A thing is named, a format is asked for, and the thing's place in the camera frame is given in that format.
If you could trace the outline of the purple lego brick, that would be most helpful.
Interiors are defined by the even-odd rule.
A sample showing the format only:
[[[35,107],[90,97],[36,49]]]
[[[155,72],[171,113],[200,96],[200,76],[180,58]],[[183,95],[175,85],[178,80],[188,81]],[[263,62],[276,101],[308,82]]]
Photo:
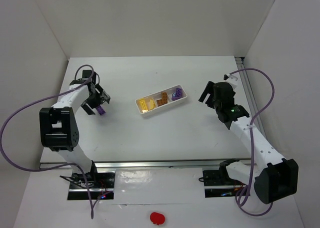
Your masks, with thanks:
[[[98,114],[101,116],[106,113],[105,110],[101,106],[97,106],[95,109],[98,112]]]

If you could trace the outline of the purple lego brick studs up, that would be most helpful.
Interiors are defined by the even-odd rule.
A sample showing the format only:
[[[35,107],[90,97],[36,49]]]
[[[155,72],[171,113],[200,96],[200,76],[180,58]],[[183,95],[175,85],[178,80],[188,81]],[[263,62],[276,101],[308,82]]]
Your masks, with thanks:
[[[182,92],[182,89],[181,88],[176,88],[176,90],[175,90],[175,92],[174,92],[176,95],[176,98],[177,98],[177,100],[178,99],[180,99],[180,98],[182,98],[182,94],[183,94],[183,92]]]

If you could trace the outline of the long yellow lego plate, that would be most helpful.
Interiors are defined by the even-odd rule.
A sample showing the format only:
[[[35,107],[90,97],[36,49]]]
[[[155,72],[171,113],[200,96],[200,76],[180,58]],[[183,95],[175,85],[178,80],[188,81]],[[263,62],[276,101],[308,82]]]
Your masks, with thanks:
[[[149,111],[149,108],[148,108],[148,105],[147,105],[145,99],[140,99],[138,101],[138,103],[139,103],[139,106],[140,106],[142,113],[146,113]]]

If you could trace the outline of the white compartment tray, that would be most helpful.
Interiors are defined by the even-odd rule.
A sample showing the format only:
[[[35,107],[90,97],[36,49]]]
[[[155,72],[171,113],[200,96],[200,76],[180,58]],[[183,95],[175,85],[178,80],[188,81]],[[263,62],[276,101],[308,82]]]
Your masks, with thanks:
[[[135,105],[142,117],[148,117],[171,110],[187,101],[188,95],[181,85],[176,85],[160,92],[152,93],[135,100]]]

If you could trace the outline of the orange lego brick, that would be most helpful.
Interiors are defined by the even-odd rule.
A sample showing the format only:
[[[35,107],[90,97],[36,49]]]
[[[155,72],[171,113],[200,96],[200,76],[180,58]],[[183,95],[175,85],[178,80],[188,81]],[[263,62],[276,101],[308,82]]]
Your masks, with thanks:
[[[168,103],[168,102],[163,103],[163,102],[161,101],[161,99],[157,100],[156,102],[157,102],[158,107],[163,106],[163,105],[165,105],[165,104]]]
[[[168,101],[167,99],[168,99],[167,93],[166,93],[166,92],[162,92],[162,93],[161,93],[161,101],[162,101],[163,103],[165,103],[165,102]]]

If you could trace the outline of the purple round lego piece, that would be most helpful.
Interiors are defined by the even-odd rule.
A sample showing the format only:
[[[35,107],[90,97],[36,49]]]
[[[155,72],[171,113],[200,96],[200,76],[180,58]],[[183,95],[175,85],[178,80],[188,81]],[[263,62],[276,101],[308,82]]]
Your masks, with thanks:
[[[172,101],[177,100],[175,93],[172,95],[171,99],[172,99]]]

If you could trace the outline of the small yellow lego brick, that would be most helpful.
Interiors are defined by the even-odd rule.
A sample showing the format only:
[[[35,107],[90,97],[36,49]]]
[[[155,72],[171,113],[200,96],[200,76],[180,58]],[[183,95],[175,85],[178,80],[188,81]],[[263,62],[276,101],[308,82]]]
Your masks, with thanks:
[[[156,108],[155,102],[154,102],[153,100],[150,100],[150,101],[148,102],[148,110],[149,110],[149,111],[152,111],[152,110],[154,110],[155,108]]]

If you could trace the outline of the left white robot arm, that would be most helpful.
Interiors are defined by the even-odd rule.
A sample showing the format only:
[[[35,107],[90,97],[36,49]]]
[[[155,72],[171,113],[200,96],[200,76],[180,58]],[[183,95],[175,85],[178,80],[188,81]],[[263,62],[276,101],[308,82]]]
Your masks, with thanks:
[[[110,102],[110,96],[100,86],[99,75],[93,71],[83,70],[81,78],[74,78],[69,90],[50,108],[39,112],[40,140],[44,147],[58,153],[69,164],[73,163],[73,174],[84,182],[97,180],[95,163],[88,158],[79,145],[75,113],[81,108],[88,115],[104,115],[104,103]]]

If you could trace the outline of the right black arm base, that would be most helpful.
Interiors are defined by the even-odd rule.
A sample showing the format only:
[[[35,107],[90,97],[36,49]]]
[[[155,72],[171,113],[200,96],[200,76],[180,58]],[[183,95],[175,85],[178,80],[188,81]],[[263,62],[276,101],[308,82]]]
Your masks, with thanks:
[[[227,160],[201,160],[202,175],[198,181],[204,185],[206,198],[234,197],[238,191],[244,188],[240,181],[233,180],[227,175],[226,166],[231,162],[251,163],[250,159],[227,159]]]

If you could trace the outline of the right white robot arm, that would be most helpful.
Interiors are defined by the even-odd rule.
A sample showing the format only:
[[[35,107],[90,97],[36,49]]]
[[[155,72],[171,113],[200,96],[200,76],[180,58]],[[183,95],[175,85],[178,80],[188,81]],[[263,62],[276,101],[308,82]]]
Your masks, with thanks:
[[[220,163],[220,177],[225,181],[237,180],[251,185],[264,204],[295,194],[299,173],[297,162],[286,159],[273,148],[258,128],[251,124],[249,113],[243,106],[235,104],[233,88],[228,82],[209,81],[199,102],[204,102],[216,111],[218,119],[253,155],[256,167],[252,169],[238,159],[229,159]]]

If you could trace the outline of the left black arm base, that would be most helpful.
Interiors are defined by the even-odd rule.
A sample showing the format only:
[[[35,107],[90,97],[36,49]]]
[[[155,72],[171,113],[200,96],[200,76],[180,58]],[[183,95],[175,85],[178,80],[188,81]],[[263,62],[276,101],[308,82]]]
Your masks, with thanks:
[[[85,182],[76,178],[75,174],[69,177],[60,176],[60,178],[68,182],[68,201],[84,201],[89,199]],[[91,199],[113,200],[115,178],[115,171],[97,173],[96,181],[88,181]]]

